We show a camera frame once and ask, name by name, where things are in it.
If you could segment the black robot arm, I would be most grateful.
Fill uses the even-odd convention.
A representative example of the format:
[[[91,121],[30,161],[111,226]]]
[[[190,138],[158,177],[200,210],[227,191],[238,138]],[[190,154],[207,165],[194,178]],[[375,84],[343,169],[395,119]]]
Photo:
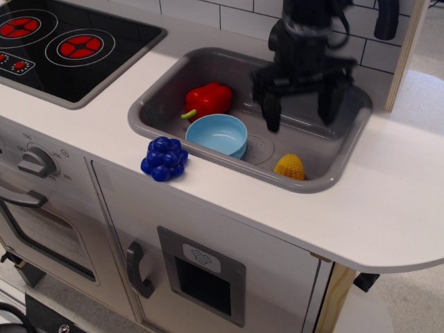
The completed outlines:
[[[273,62],[251,74],[253,100],[260,104],[269,131],[280,128],[281,98],[297,94],[318,95],[318,115],[325,125],[337,117],[353,85],[354,58],[335,58],[327,51],[344,47],[331,42],[332,20],[337,18],[345,31],[350,25],[344,10],[351,1],[284,1],[282,17],[273,26],[268,47]]]

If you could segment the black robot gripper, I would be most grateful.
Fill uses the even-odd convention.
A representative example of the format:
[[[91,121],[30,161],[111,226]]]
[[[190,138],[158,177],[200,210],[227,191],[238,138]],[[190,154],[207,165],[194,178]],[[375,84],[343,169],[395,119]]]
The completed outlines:
[[[294,35],[283,19],[272,28],[268,47],[274,52],[273,62],[251,74],[253,99],[262,101],[267,129],[273,133],[280,129],[281,97],[315,92],[318,116],[325,125],[331,124],[353,86],[357,61],[328,56],[325,35]]]

